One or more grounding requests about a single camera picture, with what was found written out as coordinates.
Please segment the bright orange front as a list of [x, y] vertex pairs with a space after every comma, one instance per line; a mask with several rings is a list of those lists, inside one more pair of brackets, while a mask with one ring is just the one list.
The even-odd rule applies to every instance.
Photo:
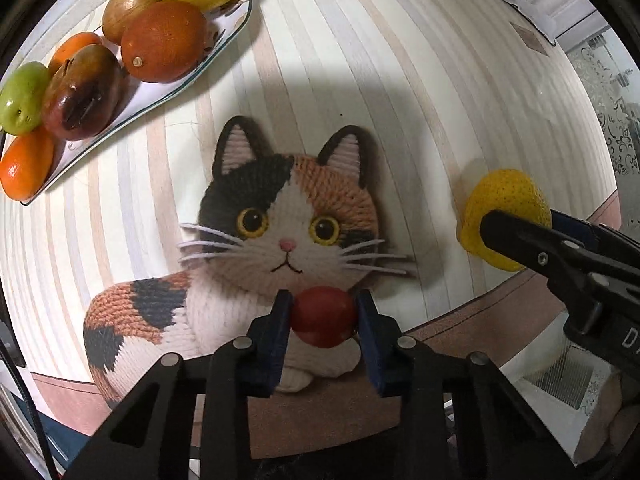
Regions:
[[40, 125], [17, 136], [1, 159], [1, 185], [11, 200], [28, 200], [46, 182], [54, 159], [55, 137]]

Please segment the small red cherry tomato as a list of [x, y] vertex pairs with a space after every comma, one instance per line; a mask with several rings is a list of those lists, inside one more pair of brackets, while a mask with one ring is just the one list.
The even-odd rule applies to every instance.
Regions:
[[354, 300], [348, 292], [339, 288], [308, 288], [294, 298], [292, 331], [313, 347], [337, 347], [354, 336], [356, 322]]

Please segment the dark orange fruit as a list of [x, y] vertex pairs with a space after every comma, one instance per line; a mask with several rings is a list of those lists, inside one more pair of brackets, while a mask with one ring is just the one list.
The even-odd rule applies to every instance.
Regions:
[[130, 75], [141, 81], [171, 82], [201, 61], [207, 34], [206, 18], [193, 4], [153, 3], [122, 35], [122, 62]]

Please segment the white patterned oval plate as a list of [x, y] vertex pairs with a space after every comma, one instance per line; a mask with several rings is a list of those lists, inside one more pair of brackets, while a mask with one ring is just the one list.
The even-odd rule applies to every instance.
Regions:
[[[206, 47], [201, 61], [196, 64], [190, 72], [171, 82], [144, 82], [130, 75], [124, 63], [122, 62], [122, 54], [120, 53], [120, 44], [112, 44], [104, 36], [101, 29], [95, 31], [101, 37], [102, 46], [110, 49], [118, 59], [122, 72], [124, 73], [124, 88], [122, 95], [114, 110], [114, 114], [106, 127], [91, 138], [78, 141], [65, 141], [55, 137], [54, 159], [46, 182], [36, 192], [32, 198], [22, 200], [21, 204], [27, 205], [31, 203], [38, 195], [47, 191], [52, 185], [60, 180], [64, 174], [101, 142], [108, 139], [117, 131], [122, 130], [130, 122], [149, 113], [154, 108], [164, 104], [170, 99], [178, 96], [184, 89], [188, 88], [192, 82], [196, 81], [201, 73], [213, 62], [216, 55], [219, 54], [224, 47], [240, 32], [244, 27], [250, 11], [252, 10], [253, 0], [231, 0], [228, 3], [203, 13], [207, 24], [208, 34]], [[1, 144], [3, 154], [9, 148], [16, 136], [6, 133], [1, 129], [2, 136], [9, 136], [10, 142]]]

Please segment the small brown coaster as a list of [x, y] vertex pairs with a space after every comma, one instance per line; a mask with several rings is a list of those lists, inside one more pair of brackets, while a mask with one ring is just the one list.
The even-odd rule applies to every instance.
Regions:
[[548, 55], [546, 49], [544, 48], [544, 45], [540, 42], [539, 38], [534, 32], [518, 24], [511, 23], [511, 26], [524, 42], [526, 47], [541, 55]]

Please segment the white folded cloth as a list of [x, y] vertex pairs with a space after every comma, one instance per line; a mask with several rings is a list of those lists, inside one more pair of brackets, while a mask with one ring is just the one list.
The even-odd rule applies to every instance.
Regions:
[[556, 45], [555, 29], [556, 24], [553, 18], [545, 14], [543, 10], [536, 4], [528, 0], [502, 0], [509, 6], [512, 6], [523, 18], [526, 18], [532, 24], [537, 32], [540, 32], [544, 39], [552, 46]]

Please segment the green apple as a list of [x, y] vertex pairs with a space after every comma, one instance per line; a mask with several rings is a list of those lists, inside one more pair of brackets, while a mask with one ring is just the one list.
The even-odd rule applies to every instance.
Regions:
[[50, 79], [47, 66], [40, 62], [28, 62], [9, 76], [1, 90], [1, 127], [6, 133], [22, 136], [41, 124]]

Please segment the striped table cloth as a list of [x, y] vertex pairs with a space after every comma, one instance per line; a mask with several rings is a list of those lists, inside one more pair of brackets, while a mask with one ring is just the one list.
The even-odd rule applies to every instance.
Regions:
[[553, 208], [620, 221], [610, 153], [574, 67], [502, 1], [254, 1], [189, 89], [33, 203], [2, 200], [1, 279], [25, 377], [44, 414], [83, 434], [108, 412], [82, 346], [85, 310], [108, 286], [177, 270], [180, 224], [198, 214], [232, 116], [254, 117], [285, 153], [316, 154], [348, 124], [372, 134], [382, 231], [409, 275], [369, 284], [382, 311], [439, 352], [508, 362], [562, 309], [541, 276], [501, 272], [458, 244], [458, 214], [484, 174], [521, 169]]

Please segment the dark red apple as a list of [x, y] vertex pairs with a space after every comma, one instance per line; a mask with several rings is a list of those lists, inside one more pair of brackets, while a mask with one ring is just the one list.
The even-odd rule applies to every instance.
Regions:
[[110, 49], [102, 44], [81, 48], [58, 69], [44, 92], [44, 128], [65, 141], [95, 136], [112, 119], [122, 88], [124, 73]]

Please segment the brown kiwi fruit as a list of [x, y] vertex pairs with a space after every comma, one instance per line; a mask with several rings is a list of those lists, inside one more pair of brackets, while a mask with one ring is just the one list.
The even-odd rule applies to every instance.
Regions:
[[110, 0], [102, 16], [103, 36], [112, 44], [120, 44], [130, 23], [144, 10], [160, 0]]

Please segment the knitted cat mat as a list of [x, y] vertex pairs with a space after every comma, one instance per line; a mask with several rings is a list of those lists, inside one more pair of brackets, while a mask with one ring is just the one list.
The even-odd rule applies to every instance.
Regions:
[[113, 285], [90, 302], [82, 336], [105, 402], [119, 404], [165, 353], [198, 358], [243, 336], [280, 290], [349, 290], [392, 273], [367, 187], [370, 146], [366, 130], [348, 125], [317, 155], [281, 154], [253, 119], [230, 118], [181, 271]]

